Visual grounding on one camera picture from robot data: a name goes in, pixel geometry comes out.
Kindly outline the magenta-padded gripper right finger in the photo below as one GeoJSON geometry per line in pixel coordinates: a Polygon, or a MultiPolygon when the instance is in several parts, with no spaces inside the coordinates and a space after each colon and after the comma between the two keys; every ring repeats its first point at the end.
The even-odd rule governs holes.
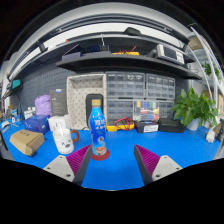
{"type": "Polygon", "coordinates": [[[182,169],[168,155],[158,156],[140,145],[134,146],[134,156],[145,185],[182,169]]]}

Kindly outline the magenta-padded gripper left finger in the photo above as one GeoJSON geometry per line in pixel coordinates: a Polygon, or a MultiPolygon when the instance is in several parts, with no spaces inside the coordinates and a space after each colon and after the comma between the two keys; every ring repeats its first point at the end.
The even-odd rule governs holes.
{"type": "Polygon", "coordinates": [[[68,156],[59,155],[44,167],[56,176],[81,185],[92,156],[92,146],[87,145],[68,156]]]}

